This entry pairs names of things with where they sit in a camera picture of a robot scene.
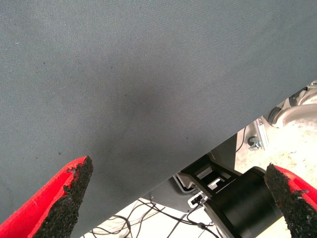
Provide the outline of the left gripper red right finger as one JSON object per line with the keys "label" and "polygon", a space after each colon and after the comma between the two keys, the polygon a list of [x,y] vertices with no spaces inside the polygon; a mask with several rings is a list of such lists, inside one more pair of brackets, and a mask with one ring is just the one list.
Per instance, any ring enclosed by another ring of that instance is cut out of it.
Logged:
{"label": "left gripper red right finger", "polygon": [[295,173],[269,164],[265,183],[293,238],[317,236],[317,189]]}

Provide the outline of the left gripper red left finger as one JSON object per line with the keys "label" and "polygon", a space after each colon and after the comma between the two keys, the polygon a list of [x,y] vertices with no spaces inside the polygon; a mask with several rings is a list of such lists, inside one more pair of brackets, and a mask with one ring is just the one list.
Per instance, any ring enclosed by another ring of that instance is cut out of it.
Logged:
{"label": "left gripper red left finger", "polygon": [[90,157],[65,165],[0,226],[2,238],[69,238],[93,173]]}

